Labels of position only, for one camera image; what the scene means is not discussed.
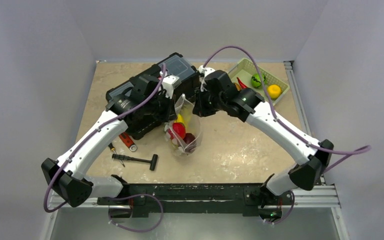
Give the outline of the orange toy fruit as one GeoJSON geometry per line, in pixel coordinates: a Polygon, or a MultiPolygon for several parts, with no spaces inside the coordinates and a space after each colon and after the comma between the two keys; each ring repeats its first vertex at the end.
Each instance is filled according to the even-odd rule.
{"type": "Polygon", "coordinates": [[[236,89],[237,89],[238,91],[241,91],[241,90],[242,90],[241,86],[240,86],[238,83],[234,82],[234,85],[235,85],[235,87],[236,87],[236,89]]]}

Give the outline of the clear zip top bag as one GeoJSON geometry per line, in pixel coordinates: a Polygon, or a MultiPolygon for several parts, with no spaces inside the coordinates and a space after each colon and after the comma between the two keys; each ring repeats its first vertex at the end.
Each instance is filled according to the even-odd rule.
{"type": "Polygon", "coordinates": [[[174,132],[172,125],[176,119],[166,122],[163,126],[164,139],[169,143],[173,154],[176,156],[190,155],[201,145],[203,130],[199,117],[193,114],[193,108],[194,103],[189,101],[184,94],[182,94],[174,104],[176,118],[178,114],[182,115],[186,125],[186,133],[191,133],[196,137],[196,146],[186,146],[183,139],[180,139],[174,132]]]}

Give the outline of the yellow toy banana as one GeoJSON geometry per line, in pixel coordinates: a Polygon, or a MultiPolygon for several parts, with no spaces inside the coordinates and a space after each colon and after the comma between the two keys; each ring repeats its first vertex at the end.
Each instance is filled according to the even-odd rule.
{"type": "Polygon", "coordinates": [[[175,123],[182,124],[184,127],[186,127],[185,120],[184,120],[183,116],[180,113],[177,115],[175,123]]]}

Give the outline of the dark red toy fruit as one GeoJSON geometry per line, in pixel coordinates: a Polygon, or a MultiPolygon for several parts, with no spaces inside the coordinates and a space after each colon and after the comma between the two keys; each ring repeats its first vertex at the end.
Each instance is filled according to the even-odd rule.
{"type": "Polygon", "coordinates": [[[196,146],[196,137],[192,133],[186,133],[183,141],[187,147],[196,146]]]}

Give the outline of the red toy chili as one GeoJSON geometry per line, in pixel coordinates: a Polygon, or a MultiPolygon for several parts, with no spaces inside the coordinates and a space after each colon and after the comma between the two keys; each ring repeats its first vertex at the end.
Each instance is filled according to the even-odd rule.
{"type": "Polygon", "coordinates": [[[239,86],[241,87],[241,89],[246,89],[248,88],[241,80],[239,77],[236,78],[237,79],[237,83],[239,84],[239,86]]]}

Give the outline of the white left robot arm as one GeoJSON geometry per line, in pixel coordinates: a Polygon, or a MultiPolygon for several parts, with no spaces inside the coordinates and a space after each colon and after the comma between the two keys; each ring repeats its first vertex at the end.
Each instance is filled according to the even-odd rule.
{"type": "Polygon", "coordinates": [[[166,122],[174,112],[174,90],[179,77],[161,73],[142,74],[107,92],[108,104],[92,127],[67,152],[56,160],[47,158],[41,169],[48,187],[43,208],[48,206],[50,191],[64,204],[77,207],[89,198],[108,197],[118,205],[126,203],[129,191],[116,177],[91,177],[89,168],[112,141],[143,117],[166,122]]]}

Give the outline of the red toy apple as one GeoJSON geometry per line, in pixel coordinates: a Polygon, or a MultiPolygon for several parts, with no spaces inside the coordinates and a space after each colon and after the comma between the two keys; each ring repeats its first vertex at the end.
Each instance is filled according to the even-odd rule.
{"type": "Polygon", "coordinates": [[[175,122],[172,124],[172,129],[179,136],[180,139],[183,139],[186,136],[186,127],[181,122],[175,122]]]}

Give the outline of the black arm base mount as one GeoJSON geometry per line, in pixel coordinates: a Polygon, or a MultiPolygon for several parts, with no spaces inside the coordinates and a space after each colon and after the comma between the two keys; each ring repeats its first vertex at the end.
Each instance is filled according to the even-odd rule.
{"type": "Polygon", "coordinates": [[[147,218],[150,213],[241,214],[279,220],[282,208],[294,204],[291,191],[275,196],[262,183],[127,183],[121,193],[99,197],[115,218],[147,218]]]}

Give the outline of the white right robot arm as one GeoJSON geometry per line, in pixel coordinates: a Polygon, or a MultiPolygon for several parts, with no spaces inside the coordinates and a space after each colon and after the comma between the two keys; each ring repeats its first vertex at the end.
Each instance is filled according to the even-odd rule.
{"type": "Polygon", "coordinates": [[[295,161],[296,165],[276,174],[262,186],[260,196],[268,204],[280,195],[300,188],[310,191],[329,165],[334,144],[325,139],[313,138],[275,111],[262,95],[253,89],[238,90],[229,75],[222,70],[200,67],[203,74],[203,90],[197,89],[193,114],[208,117],[218,111],[238,118],[262,131],[280,145],[295,161]]]}

